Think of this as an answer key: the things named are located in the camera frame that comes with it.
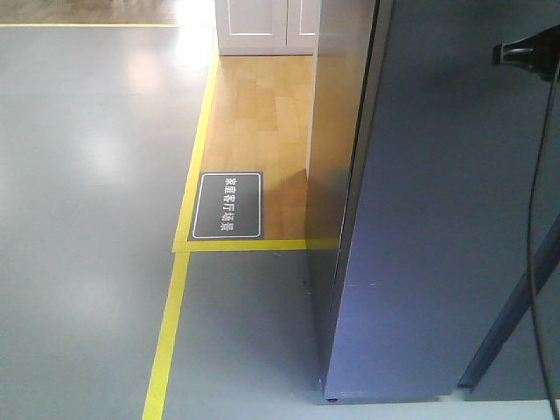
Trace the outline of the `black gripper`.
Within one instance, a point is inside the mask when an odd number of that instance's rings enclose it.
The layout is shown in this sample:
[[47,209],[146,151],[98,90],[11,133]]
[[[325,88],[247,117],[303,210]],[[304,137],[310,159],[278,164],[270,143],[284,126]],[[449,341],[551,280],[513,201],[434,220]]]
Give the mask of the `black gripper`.
[[492,66],[527,68],[552,82],[559,62],[559,25],[524,40],[498,44],[492,49]]

